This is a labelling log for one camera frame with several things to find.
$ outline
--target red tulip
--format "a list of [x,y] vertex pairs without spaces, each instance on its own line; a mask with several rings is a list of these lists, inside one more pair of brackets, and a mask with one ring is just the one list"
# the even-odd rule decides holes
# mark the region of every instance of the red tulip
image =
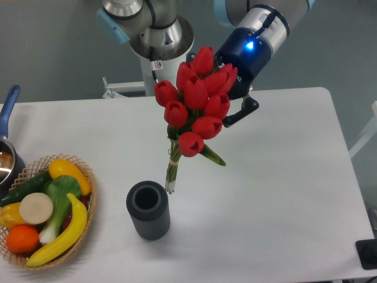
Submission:
[[223,122],[219,118],[204,116],[196,119],[193,124],[193,132],[208,140],[216,137],[222,127]]
[[179,91],[184,91],[186,82],[192,75],[195,75],[195,72],[191,69],[191,63],[186,64],[185,62],[182,62],[179,65],[177,73],[177,88]]
[[225,72],[227,74],[227,80],[225,84],[222,86],[222,88],[219,90],[219,92],[228,93],[230,89],[232,88],[234,82],[236,81],[238,69],[237,67],[233,68],[233,65],[229,63],[229,64],[226,64],[224,67],[222,67],[219,70],[219,72]]
[[167,80],[160,81],[154,85],[154,94],[156,95],[156,101],[159,105],[165,107],[169,101],[178,100],[178,91]]
[[165,106],[165,121],[173,128],[184,126],[188,116],[186,107],[179,101],[169,101]]
[[197,75],[206,76],[213,70],[212,47],[201,47],[193,61],[193,70]]
[[192,131],[183,133],[178,139],[179,152],[185,157],[193,157],[204,148],[203,139]]
[[211,97],[204,108],[206,116],[224,119],[230,108],[229,97],[226,93],[216,94]]
[[210,74],[208,77],[206,77],[204,79],[204,83],[206,84],[208,96],[212,97],[217,94],[219,90],[225,85],[227,79],[227,73],[220,71],[214,74]]
[[190,77],[184,89],[184,103],[190,109],[203,109],[208,101],[208,92],[203,80]]

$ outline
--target fruit basket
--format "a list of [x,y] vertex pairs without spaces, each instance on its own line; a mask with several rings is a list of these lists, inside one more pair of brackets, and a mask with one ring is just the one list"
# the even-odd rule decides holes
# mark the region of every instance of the fruit basket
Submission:
[[89,165],[87,165],[86,162],[83,162],[81,159],[77,158],[76,156],[60,154],[60,155],[47,156],[45,158],[41,158],[39,161],[34,161],[33,164],[30,164],[27,168],[24,168],[22,173],[19,174],[18,178],[14,181],[14,184],[12,185],[11,190],[15,189],[21,183],[24,183],[25,181],[31,179],[32,177],[40,175],[42,172],[45,172],[46,170],[48,170],[48,166],[55,159],[64,159],[75,164],[80,169],[80,171],[84,174],[84,176],[87,178],[90,184],[91,192],[88,195],[89,198],[88,198],[88,207],[87,207],[88,208],[87,224],[81,236],[77,239],[77,241],[75,241],[75,243],[70,248],[68,248],[65,252],[63,252],[62,254],[54,258],[53,260],[45,264],[35,266],[35,267],[30,267],[27,265],[27,261],[31,253],[13,254],[8,249],[6,245],[6,237],[8,236],[10,229],[0,225],[0,254],[10,264],[16,265],[26,270],[35,271],[35,270],[51,268],[53,266],[57,266],[61,264],[68,257],[70,257],[78,249],[78,247],[82,244],[83,240],[85,239],[85,236],[88,233],[90,224],[92,222],[93,214],[95,211],[96,202],[97,202],[97,184],[95,181],[94,174],[92,172],[92,169],[89,167]]

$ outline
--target bok choy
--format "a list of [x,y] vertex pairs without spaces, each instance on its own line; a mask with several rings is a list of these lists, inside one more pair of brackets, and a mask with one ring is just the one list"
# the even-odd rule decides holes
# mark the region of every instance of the bok choy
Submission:
[[80,198],[81,189],[80,184],[75,178],[60,176],[53,180],[48,187],[43,190],[43,193],[48,195],[54,204],[54,212],[39,233],[40,243],[46,245],[60,234],[60,227],[72,210],[71,202],[67,198],[67,193],[73,193],[76,198]]

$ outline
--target cucumber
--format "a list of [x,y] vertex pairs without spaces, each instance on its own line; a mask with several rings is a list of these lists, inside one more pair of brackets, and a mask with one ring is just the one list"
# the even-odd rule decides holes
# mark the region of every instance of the cucumber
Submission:
[[48,170],[34,176],[26,182],[18,185],[18,187],[15,189],[10,190],[9,193],[1,200],[0,207],[3,208],[11,203],[20,202],[25,196],[30,195],[31,193],[41,192],[44,184],[49,180],[52,179],[48,173]]

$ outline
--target blue light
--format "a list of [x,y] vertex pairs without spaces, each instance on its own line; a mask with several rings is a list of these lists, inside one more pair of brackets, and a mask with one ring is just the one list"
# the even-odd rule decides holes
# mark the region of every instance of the blue light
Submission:
[[254,42],[250,41],[248,44],[246,44],[246,48],[252,50],[254,48]]

